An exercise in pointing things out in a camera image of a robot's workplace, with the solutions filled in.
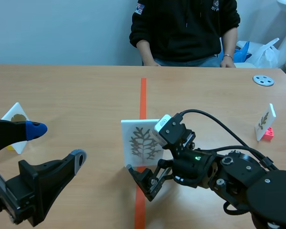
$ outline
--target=person's hand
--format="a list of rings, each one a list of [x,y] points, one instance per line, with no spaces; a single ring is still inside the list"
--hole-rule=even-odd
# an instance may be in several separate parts
[[[221,68],[236,68],[234,63],[233,63],[232,58],[229,56],[224,57],[223,61],[221,61],[221,63],[220,63],[220,67]]]
[[[154,61],[154,60],[151,60],[151,61],[146,61],[146,62],[144,62],[144,66],[157,66],[157,67],[161,67],[161,65],[160,64],[158,64],[156,61]]]

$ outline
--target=jeans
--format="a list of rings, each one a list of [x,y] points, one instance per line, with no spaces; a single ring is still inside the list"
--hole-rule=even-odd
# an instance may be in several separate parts
[[[210,56],[199,60],[187,61],[187,62],[163,61],[160,59],[155,59],[154,61],[161,66],[169,66],[169,67],[209,67],[209,68],[220,67],[220,60],[216,56]]]

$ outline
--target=white plastic bag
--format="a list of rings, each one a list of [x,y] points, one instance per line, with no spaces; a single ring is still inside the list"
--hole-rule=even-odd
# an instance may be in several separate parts
[[[252,63],[256,68],[278,68],[280,51],[273,46],[278,40],[279,38],[276,38],[263,45],[245,62]]]

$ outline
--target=white wall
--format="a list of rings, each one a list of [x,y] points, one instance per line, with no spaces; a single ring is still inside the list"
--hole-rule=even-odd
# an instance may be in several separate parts
[[[140,65],[128,39],[136,3],[0,0],[0,63]],[[240,40],[267,43],[286,35],[276,0],[238,0],[238,10]]]
[[[276,0],[237,0],[241,16],[238,39],[266,44],[280,38],[277,48],[286,36],[286,13]]]

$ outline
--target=flag patch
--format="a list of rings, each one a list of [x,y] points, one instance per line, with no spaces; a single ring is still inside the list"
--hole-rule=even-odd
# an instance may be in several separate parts
[[[141,4],[141,3],[138,3],[137,4],[137,8],[135,9],[135,13],[138,13],[138,14],[142,14],[142,12],[143,12],[143,9],[144,9],[144,5],[143,4]]]

